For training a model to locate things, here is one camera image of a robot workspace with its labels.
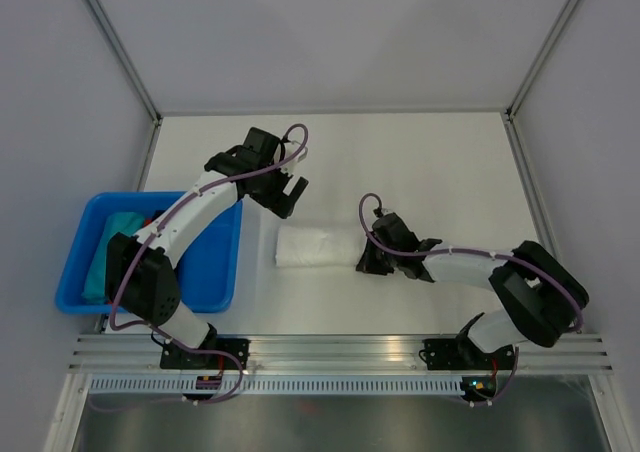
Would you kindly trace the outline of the white printed t shirt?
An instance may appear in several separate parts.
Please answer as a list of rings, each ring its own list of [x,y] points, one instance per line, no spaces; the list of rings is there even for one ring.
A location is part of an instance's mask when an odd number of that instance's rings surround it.
[[[282,226],[277,235],[275,265],[279,268],[354,267],[366,236],[351,227]]]

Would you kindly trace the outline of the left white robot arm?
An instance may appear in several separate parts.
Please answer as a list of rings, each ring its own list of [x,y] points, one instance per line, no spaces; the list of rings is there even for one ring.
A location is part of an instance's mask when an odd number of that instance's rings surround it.
[[[294,176],[308,149],[309,130],[298,123],[278,137],[251,128],[244,141],[213,156],[180,198],[130,236],[116,233],[106,251],[105,294],[111,302],[109,326],[122,331],[146,326],[168,348],[183,350],[195,367],[218,356],[217,332],[184,303],[175,273],[191,244],[219,215],[250,198],[280,219],[289,218],[307,179]]]

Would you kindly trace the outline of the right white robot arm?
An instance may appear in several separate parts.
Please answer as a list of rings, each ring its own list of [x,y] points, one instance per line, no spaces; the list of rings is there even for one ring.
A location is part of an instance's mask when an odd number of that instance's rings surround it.
[[[356,270],[386,276],[396,271],[428,283],[459,283],[493,292],[501,308],[473,317],[456,337],[459,360],[478,367],[506,346],[531,342],[551,348],[577,330],[589,303],[586,289],[539,243],[510,251],[420,240],[395,213],[377,211],[366,232]]]

